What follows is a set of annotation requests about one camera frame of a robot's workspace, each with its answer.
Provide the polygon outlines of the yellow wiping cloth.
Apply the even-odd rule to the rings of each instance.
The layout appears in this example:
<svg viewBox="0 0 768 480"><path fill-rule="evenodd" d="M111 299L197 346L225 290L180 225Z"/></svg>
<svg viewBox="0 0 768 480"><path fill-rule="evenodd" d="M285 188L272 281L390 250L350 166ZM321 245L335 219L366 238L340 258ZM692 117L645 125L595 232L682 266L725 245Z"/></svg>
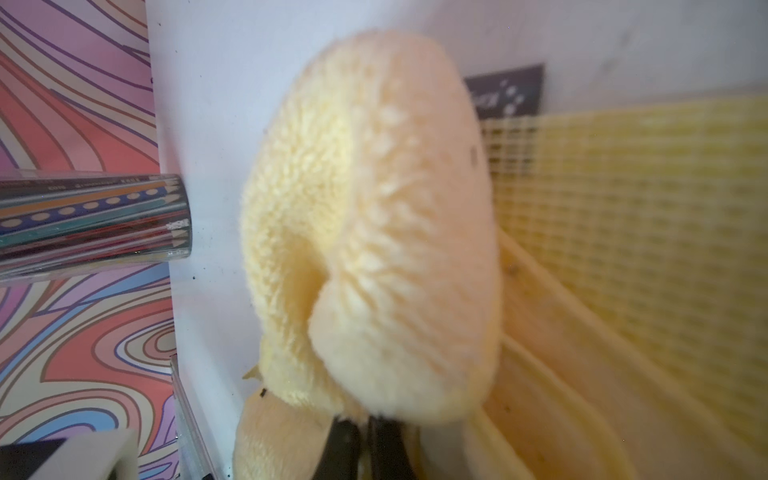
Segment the yellow wiping cloth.
<svg viewBox="0 0 768 480"><path fill-rule="evenodd" d="M260 359L237 479L311 479L335 417L400 423L417 479L762 479L767 460L496 225L468 90L367 31L305 68L246 183Z"/></svg>

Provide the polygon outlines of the yellow document bag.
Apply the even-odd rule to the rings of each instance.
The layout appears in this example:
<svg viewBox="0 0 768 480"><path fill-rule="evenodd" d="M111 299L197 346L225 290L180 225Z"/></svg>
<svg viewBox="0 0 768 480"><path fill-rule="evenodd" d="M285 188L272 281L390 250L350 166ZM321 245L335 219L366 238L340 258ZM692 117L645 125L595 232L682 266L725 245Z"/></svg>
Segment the yellow document bag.
<svg viewBox="0 0 768 480"><path fill-rule="evenodd" d="M500 227L767 449L767 96L539 111L540 65L470 77Z"/></svg>

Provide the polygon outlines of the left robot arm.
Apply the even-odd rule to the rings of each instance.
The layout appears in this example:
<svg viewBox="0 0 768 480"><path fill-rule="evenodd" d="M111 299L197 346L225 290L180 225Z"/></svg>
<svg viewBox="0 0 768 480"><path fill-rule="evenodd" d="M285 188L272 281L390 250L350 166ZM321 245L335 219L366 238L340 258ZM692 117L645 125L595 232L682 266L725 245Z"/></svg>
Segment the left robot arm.
<svg viewBox="0 0 768 480"><path fill-rule="evenodd" d="M1 447L1 478L139 478L138 437L131 429L76 435Z"/></svg>

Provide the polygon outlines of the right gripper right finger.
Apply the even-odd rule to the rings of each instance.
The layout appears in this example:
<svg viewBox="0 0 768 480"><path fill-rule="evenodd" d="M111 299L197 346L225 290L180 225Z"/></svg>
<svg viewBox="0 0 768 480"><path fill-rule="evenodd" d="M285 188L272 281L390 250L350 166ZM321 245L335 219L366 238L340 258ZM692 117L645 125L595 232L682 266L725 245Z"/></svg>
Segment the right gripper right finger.
<svg viewBox="0 0 768 480"><path fill-rule="evenodd" d="M399 422L371 416L367 442L373 480L416 480Z"/></svg>

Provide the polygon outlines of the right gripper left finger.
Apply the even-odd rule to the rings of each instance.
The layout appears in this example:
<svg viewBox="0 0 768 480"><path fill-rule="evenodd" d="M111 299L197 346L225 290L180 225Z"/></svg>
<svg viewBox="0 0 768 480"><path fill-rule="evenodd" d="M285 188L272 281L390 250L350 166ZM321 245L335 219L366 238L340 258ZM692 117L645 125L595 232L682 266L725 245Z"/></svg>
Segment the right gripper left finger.
<svg viewBox="0 0 768 480"><path fill-rule="evenodd" d="M361 454L361 433L351 420L335 417L312 480L356 480Z"/></svg>

